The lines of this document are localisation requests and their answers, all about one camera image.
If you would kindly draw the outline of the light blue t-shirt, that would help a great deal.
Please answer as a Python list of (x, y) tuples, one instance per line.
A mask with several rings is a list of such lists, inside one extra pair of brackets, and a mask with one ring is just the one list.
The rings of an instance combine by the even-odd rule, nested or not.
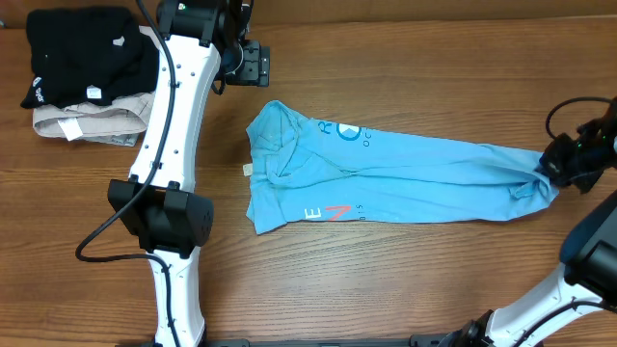
[(504, 222), (558, 195), (537, 151), (318, 120), (279, 101), (246, 132), (258, 234), (300, 221)]

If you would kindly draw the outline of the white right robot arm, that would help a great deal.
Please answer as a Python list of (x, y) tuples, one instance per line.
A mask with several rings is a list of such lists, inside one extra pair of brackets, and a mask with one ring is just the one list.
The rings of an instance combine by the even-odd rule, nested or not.
[[(577, 138), (554, 136), (540, 159), (558, 187), (588, 193), (616, 165), (616, 101), (577, 128)], [(609, 195), (564, 240), (558, 267), (508, 307), (489, 310), (439, 340), (443, 347), (537, 347), (578, 318), (616, 310), (616, 197)]]

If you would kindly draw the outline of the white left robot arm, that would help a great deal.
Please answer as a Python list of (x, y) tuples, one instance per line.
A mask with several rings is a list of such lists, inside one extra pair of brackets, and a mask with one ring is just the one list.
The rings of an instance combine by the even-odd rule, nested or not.
[(199, 257), (213, 224), (213, 204), (196, 194), (196, 158), (208, 94), (228, 85), (266, 87), (270, 52), (247, 39), (254, 4), (164, 1), (157, 84), (148, 129), (126, 180), (111, 181), (108, 200), (152, 270), (158, 323), (154, 346), (203, 346)]

